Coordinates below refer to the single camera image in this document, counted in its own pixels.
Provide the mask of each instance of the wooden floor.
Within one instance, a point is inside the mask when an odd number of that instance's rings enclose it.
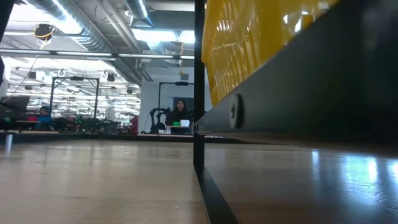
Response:
[[[206,223],[192,144],[67,141],[0,151],[0,223]]]
[[[209,145],[239,223],[398,223],[398,159],[290,146]]]
[[[206,144],[240,223],[398,223],[398,159]],[[0,151],[1,224],[206,223],[192,144],[65,141]]]

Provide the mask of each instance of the yellow bin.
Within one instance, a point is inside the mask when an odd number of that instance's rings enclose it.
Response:
[[[202,61],[213,106],[337,0],[207,0]]]

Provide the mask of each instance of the metal frame structure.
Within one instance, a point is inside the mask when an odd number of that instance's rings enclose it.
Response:
[[[157,107],[160,108],[160,94],[161,94],[161,88],[163,84],[169,84],[169,85],[177,85],[177,86],[188,86],[188,85],[194,85],[194,83],[185,83],[185,82],[160,82],[159,83],[159,91],[157,95]]]
[[[94,105],[94,118],[97,117],[97,107],[98,107],[98,94],[100,90],[100,79],[99,78],[83,78],[83,77],[53,77],[52,78],[52,84],[51,84],[51,96],[50,96],[50,114],[52,114],[52,103],[54,99],[54,89],[56,88],[55,86],[55,81],[61,79],[61,80],[75,80],[75,81],[83,81],[83,80],[95,80],[97,81],[97,86],[96,86],[96,91],[95,91],[95,105]]]
[[[195,6],[196,114],[203,0]],[[197,113],[195,136],[396,154],[397,11],[395,0],[341,0],[206,115]],[[237,223],[210,174],[198,172],[203,143],[194,140],[193,162],[209,221]]]
[[[71,52],[61,50],[29,50],[29,49],[0,49],[0,54],[10,57],[92,57],[103,60],[114,60],[116,58],[141,58],[141,59],[170,59],[170,60],[194,60],[189,55],[157,55],[141,53],[100,53],[100,52]]]

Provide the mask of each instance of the black vertical post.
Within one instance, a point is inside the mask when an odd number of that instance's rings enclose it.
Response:
[[[52,102],[54,100],[54,89],[55,89],[55,81],[57,80],[57,77],[52,77],[52,84],[51,84],[51,95],[50,95],[50,116],[52,114]]]
[[[96,78],[96,81],[97,81],[97,88],[96,88],[96,91],[95,91],[94,118],[97,117],[98,94],[100,92],[100,79]]]
[[[2,36],[4,31],[6,31],[6,26],[8,23],[8,19],[10,17],[12,7],[14,5],[14,0],[1,0],[0,3],[0,42],[2,40]],[[2,84],[2,76],[4,74],[4,63],[2,62],[2,58],[0,57],[0,86]]]
[[[157,95],[157,107],[158,108],[160,108],[160,89],[162,88],[162,85],[163,85],[163,83],[160,82],[159,83],[159,92],[158,92],[158,95]]]
[[[8,19],[10,18],[12,8],[14,7],[14,0],[1,0],[0,7],[0,41],[6,31]]]
[[[205,65],[201,61],[201,42],[205,25],[205,0],[195,1],[195,70],[193,87],[194,122],[205,114]],[[205,167],[205,137],[193,134],[193,166],[197,174]]]

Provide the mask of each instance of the black jacket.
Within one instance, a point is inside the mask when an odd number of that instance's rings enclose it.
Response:
[[[181,121],[182,119],[187,119],[191,121],[191,115],[187,110],[178,111],[173,110],[167,117],[166,117],[166,125],[172,125],[174,121]]]

